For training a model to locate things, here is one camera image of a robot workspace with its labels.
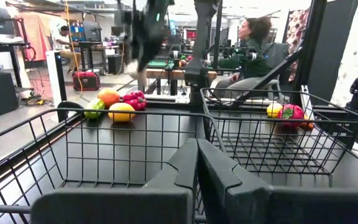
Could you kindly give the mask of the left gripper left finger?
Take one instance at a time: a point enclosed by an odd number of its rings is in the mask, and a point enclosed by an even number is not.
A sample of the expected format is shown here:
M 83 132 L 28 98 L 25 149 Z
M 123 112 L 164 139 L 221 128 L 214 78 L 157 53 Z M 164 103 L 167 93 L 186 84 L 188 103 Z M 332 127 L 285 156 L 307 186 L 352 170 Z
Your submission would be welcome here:
M 61 189 L 31 208 L 33 224 L 193 224 L 198 142 L 189 139 L 139 189 Z

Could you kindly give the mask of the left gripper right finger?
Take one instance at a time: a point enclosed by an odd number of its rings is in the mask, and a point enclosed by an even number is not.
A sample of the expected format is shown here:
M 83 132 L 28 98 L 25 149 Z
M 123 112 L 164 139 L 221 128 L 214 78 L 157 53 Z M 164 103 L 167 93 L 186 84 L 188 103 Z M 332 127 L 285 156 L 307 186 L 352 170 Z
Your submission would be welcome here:
M 210 142 L 198 142 L 208 224 L 358 224 L 358 189 L 274 186 Z

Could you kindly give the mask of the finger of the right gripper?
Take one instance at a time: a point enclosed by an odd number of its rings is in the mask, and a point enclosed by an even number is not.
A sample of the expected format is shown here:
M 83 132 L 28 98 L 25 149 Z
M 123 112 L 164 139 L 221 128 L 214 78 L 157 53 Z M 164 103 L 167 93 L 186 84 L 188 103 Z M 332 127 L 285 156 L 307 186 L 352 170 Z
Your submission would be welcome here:
M 146 67 L 151 60 L 157 55 L 156 51 L 148 51 L 144 54 L 144 67 Z
M 147 55 L 146 53 L 140 53 L 138 56 L 137 71 L 142 72 L 147 66 Z

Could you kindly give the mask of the red bell pepper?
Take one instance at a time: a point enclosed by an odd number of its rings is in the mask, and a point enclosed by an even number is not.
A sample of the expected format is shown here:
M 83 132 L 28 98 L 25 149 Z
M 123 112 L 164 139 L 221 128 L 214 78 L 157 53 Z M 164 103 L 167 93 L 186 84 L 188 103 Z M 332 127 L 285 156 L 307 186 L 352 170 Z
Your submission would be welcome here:
M 123 102 L 131 105 L 136 111 L 143 111 L 146 109 L 147 101 L 142 91 L 131 91 L 122 97 Z

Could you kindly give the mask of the orange fruit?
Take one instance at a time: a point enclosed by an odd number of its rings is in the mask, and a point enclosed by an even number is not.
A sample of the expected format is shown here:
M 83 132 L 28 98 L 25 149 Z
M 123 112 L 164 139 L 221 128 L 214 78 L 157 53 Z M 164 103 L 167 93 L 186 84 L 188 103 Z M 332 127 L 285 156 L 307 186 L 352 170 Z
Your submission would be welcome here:
M 102 89 L 98 93 L 98 98 L 104 102 L 106 109 L 109 109 L 111 105 L 119 103 L 121 100 L 120 94 L 112 88 Z

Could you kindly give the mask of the yellow lemon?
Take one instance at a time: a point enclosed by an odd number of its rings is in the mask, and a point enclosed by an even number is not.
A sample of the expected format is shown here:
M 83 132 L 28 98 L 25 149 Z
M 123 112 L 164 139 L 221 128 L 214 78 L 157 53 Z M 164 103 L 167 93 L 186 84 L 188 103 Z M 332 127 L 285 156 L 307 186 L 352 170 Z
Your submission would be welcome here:
M 267 110 L 266 110 L 268 117 L 277 118 L 278 114 L 282 108 L 283 108 L 283 106 L 277 102 L 273 102 L 273 103 L 269 104 L 269 106 L 267 107 Z
M 129 122 L 135 117 L 135 109 L 127 103 L 115 103 L 110 106 L 109 110 L 111 110 L 108 113 L 109 118 L 116 123 Z

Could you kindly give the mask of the green elongated vegetable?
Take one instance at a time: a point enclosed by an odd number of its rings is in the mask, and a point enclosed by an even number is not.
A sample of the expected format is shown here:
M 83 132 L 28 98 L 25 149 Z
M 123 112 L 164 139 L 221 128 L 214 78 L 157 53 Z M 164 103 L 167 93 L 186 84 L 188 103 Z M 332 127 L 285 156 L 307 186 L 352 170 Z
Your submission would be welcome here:
M 97 110 L 105 109 L 104 101 L 96 98 L 93 101 L 89 102 L 85 107 L 86 111 L 84 112 L 84 116 L 87 119 L 97 119 L 101 112 L 97 112 Z

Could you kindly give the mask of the orange carrot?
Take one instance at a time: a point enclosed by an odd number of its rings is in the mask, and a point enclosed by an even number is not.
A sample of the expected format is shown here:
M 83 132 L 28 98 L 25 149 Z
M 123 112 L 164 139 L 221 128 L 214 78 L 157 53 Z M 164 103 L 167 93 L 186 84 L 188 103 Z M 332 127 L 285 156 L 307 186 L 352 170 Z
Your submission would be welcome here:
M 314 123 L 312 122 L 308 122 L 309 120 L 309 117 L 305 114 L 304 115 L 304 123 L 301 123 L 301 127 L 304 127 L 304 128 L 308 128 L 308 129 L 313 129 L 314 128 Z

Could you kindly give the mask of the red apple with green leaf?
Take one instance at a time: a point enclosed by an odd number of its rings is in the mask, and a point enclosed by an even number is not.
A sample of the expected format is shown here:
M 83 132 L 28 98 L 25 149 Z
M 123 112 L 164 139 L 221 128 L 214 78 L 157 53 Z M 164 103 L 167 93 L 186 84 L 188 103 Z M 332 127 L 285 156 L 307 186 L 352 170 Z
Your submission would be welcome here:
M 304 119 L 303 109 L 298 105 L 287 104 L 278 112 L 278 118 L 282 119 L 281 125 L 286 128 L 297 128 L 300 122 L 288 121 L 288 119 Z

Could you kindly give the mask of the black computer tower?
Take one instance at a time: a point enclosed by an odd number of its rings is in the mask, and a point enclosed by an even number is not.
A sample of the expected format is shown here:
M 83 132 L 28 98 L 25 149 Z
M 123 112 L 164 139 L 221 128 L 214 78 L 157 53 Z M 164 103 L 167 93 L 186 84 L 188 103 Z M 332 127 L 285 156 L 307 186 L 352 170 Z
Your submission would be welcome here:
M 108 72 L 113 75 L 118 75 L 124 72 L 122 55 L 114 54 L 108 56 Z

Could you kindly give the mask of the wooden workbench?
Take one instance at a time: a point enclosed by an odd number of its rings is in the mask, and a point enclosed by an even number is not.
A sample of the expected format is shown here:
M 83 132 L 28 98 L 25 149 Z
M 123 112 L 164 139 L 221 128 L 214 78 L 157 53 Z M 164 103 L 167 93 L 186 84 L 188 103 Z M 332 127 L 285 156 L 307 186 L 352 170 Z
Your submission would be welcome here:
M 206 80 L 204 81 L 204 85 L 201 84 L 193 85 L 190 84 L 189 81 L 186 81 L 186 86 L 190 87 L 191 92 L 199 92 L 201 88 L 209 87 L 211 82 L 217 77 L 218 73 L 215 71 L 208 71 L 208 75 L 206 77 Z M 147 94 L 152 94 L 154 89 L 159 89 L 160 79 L 167 79 L 167 80 L 185 80 L 185 71 L 184 70 L 167 70 L 167 69 L 160 69 L 160 68 L 147 68 L 144 73 L 141 75 L 143 78 L 145 78 L 144 81 L 141 79 L 138 79 L 138 86 L 139 89 L 142 91 L 145 91 Z M 156 79 L 155 85 L 148 85 L 147 79 L 148 78 L 154 78 Z

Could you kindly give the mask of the red equipment case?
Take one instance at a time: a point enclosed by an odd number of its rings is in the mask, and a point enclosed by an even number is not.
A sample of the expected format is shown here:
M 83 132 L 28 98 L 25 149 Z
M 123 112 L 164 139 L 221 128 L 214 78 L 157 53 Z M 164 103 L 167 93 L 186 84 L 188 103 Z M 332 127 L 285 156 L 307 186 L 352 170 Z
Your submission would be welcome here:
M 96 91 L 100 87 L 100 77 L 94 72 L 76 72 L 72 80 L 76 91 Z

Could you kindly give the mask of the person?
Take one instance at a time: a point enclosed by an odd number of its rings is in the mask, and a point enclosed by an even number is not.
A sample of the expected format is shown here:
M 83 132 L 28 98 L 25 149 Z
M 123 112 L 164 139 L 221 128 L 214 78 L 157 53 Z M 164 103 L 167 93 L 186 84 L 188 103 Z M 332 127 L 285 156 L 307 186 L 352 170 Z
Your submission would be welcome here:
M 69 40 L 70 29 L 68 26 L 61 26 L 61 28 L 53 30 L 52 44 L 53 50 L 59 52 L 62 58 L 70 61 L 68 75 L 73 75 L 78 71 L 81 63 L 81 54 L 75 52 L 74 48 L 78 46 L 77 42 Z
M 216 84 L 214 94 L 217 97 L 236 98 L 241 94 L 241 89 L 250 89 L 272 70 L 262 51 L 262 42 L 268 36 L 271 26 L 270 18 L 266 16 L 247 18 L 241 23 L 238 31 L 241 45 L 254 48 L 257 56 L 256 59 L 248 61 L 239 57 L 218 61 L 220 68 L 241 68 L 241 71 Z

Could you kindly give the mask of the white tower stand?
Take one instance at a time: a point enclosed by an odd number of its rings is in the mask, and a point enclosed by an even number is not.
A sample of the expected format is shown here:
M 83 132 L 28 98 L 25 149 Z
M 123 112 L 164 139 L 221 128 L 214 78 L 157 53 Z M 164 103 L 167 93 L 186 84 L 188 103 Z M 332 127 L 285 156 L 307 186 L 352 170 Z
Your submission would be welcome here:
M 46 51 L 45 54 L 53 104 L 54 107 L 57 107 L 61 102 L 67 100 L 62 58 L 59 52 Z

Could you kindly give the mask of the pink cloth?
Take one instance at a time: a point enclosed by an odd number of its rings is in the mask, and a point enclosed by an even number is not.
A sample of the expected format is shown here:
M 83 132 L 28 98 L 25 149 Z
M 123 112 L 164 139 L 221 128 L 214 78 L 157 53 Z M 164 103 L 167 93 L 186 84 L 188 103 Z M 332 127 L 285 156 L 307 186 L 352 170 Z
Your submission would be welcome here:
M 52 50 L 49 40 L 49 19 L 37 13 L 19 13 L 14 17 L 23 22 L 25 36 L 30 48 L 25 49 L 25 57 L 29 61 L 46 59 L 46 52 Z

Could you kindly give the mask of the grey chair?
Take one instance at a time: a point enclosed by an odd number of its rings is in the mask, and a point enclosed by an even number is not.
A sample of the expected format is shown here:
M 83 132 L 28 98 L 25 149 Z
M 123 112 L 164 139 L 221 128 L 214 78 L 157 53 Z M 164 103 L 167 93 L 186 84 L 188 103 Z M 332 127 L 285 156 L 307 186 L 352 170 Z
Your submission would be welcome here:
M 288 45 L 283 43 L 269 43 L 264 48 L 264 56 L 267 60 L 267 64 L 271 68 L 275 68 L 280 65 L 288 56 Z M 284 95 L 280 92 L 280 75 L 274 77 L 265 87 L 265 92 L 256 94 L 257 98 L 268 98 L 269 100 L 278 100 L 280 103 L 284 101 Z

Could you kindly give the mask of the black desk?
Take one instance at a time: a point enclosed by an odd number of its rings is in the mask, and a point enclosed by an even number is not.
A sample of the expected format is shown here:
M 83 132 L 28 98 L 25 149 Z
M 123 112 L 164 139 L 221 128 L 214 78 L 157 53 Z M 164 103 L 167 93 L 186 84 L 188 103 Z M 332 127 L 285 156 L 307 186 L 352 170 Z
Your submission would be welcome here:
M 9 52 L 11 56 L 12 66 L 14 70 L 14 75 L 16 78 L 16 83 L 19 88 L 22 88 L 22 80 L 20 77 L 20 67 L 18 64 L 18 59 L 16 55 L 15 47 L 26 47 L 27 44 L 23 41 L 21 42 L 14 42 L 14 43 L 7 43 L 7 42 L 0 42 L 0 52 Z

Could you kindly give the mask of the patterned curtain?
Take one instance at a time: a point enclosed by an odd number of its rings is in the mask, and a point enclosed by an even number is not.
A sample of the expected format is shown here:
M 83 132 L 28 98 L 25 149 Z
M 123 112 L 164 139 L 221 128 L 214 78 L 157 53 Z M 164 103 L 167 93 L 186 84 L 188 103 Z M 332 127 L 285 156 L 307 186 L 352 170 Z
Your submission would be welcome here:
M 285 43 L 288 45 L 288 53 L 295 52 L 299 43 L 303 40 L 307 28 L 309 9 L 297 9 L 289 12 L 287 29 L 285 31 Z

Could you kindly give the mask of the black partition panel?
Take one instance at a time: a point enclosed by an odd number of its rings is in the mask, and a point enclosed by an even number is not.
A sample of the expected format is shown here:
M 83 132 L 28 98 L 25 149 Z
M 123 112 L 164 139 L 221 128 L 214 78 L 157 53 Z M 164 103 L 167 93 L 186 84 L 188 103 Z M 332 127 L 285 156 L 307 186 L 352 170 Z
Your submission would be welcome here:
M 316 105 L 325 105 L 333 96 L 357 7 L 358 0 L 327 2 L 307 83 Z

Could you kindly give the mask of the black frame bracket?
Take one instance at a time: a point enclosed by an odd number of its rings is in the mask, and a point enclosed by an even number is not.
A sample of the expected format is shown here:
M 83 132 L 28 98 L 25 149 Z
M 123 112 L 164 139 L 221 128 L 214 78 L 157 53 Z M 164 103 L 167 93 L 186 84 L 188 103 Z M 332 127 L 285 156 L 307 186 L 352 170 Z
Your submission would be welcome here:
M 83 110 L 84 107 L 79 103 L 73 101 L 62 101 L 57 106 L 57 116 L 58 122 L 62 122 L 63 120 L 68 119 L 69 112 L 80 113 L 80 110 Z

